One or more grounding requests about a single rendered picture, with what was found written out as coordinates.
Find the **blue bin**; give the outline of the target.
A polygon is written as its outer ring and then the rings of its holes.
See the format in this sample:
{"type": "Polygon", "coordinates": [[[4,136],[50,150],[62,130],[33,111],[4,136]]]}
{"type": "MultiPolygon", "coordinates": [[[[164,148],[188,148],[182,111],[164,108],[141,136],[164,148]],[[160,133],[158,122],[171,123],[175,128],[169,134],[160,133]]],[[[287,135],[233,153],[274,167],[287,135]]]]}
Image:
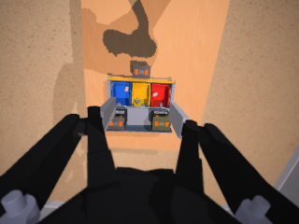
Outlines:
{"type": "Polygon", "coordinates": [[[122,82],[122,81],[114,82],[113,89],[112,89],[112,97],[116,97],[116,105],[118,102],[120,102],[122,105],[131,105],[132,83],[129,84],[128,82],[122,82]],[[128,91],[125,91],[126,86],[129,87],[128,91]]]}

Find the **red open bin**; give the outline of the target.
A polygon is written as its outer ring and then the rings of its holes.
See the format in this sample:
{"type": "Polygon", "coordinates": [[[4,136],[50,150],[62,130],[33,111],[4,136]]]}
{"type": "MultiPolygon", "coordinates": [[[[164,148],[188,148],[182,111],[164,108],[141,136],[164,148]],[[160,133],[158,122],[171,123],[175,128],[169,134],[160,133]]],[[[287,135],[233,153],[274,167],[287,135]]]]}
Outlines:
{"type": "Polygon", "coordinates": [[[164,107],[168,107],[169,104],[169,86],[167,84],[159,84],[153,83],[151,85],[151,98],[150,98],[150,106],[160,107],[160,103],[163,103],[164,107]],[[158,95],[155,97],[152,95],[157,91],[158,95]]]}

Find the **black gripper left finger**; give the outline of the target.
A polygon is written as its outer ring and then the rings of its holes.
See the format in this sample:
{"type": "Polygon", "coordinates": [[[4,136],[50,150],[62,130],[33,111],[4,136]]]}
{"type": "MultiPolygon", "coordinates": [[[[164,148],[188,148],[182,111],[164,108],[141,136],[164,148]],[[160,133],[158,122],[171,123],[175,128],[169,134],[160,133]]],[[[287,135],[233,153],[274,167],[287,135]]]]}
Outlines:
{"type": "Polygon", "coordinates": [[[87,113],[87,118],[66,115],[0,175],[0,224],[38,222],[40,211],[85,135],[88,224],[128,224],[128,205],[105,134],[116,114],[116,97],[101,106],[88,106],[87,113]]]}

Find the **yellow open bin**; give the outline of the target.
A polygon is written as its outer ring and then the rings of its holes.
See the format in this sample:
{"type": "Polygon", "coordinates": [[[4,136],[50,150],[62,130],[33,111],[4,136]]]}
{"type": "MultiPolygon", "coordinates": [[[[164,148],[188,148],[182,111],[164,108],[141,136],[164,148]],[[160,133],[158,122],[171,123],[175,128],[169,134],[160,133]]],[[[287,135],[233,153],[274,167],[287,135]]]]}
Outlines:
{"type": "Polygon", "coordinates": [[[133,83],[132,106],[142,106],[142,104],[150,106],[150,84],[135,82],[133,83]],[[136,98],[140,100],[139,103],[135,101],[136,98]]]}

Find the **grey metal shelf rack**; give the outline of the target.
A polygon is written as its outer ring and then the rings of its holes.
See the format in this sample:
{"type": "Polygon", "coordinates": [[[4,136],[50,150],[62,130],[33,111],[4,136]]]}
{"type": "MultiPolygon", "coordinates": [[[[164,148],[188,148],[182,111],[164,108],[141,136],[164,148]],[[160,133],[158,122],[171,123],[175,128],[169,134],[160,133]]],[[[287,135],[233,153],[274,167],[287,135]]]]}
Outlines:
{"type": "Polygon", "coordinates": [[[129,80],[111,80],[107,77],[107,99],[111,96],[112,97],[112,87],[113,82],[115,81],[122,81],[122,82],[132,82],[132,91],[133,91],[133,82],[144,82],[150,83],[150,98],[151,98],[151,85],[153,83],[159,84],[169,84],[170,96],[169,96],[169,104],[168,107],[153,107],[150,106],[132,106],[132,105],[116,105],[116,109],[127,109],[127,123],[125,126],[124,131],[119,130],[106,130],[106,132],[128,132],[128,133],[173,133],[170,127],[170,131],[153,131],[151,129],[151,110],[155,111],[168,111],[170,108],[170,103],[174,102],[174,95],[175,95],[175,87],[176,87],[176,80],[175,83],[162,83],[162,82],[146,82],[146,81],[129,81],[129,80]],[[148,108],[152,107],[152,108],[148,108]]]}

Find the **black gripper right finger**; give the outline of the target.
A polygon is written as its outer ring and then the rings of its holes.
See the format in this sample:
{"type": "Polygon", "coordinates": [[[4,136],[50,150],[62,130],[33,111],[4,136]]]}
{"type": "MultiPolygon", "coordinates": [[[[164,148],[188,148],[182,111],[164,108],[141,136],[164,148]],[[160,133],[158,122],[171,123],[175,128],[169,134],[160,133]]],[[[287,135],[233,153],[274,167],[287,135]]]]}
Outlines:
{"type": "Polygon", "coordinates": [[[167,224],[208,224],[199,146],[242,224],[299,224],[299,207],[268,184],[217,126],[197,128],[176,102],[170,103],[168,118],[181,143],[167,224]]]}

